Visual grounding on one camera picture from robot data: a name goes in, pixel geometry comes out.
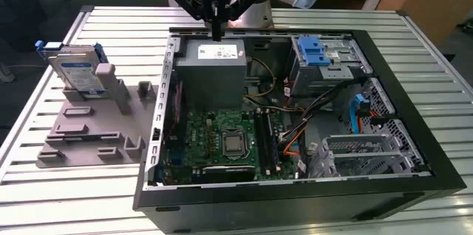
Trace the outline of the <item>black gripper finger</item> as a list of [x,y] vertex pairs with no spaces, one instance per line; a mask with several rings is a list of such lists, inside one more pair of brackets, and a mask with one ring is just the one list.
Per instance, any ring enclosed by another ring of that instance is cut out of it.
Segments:
[[213,9],[213,19],[212,19],[212,39],[216,42],[221,41],[221,25],[223,25],[223,17],[224,17],[224,8],[223,4],[219,1],[212,2]]

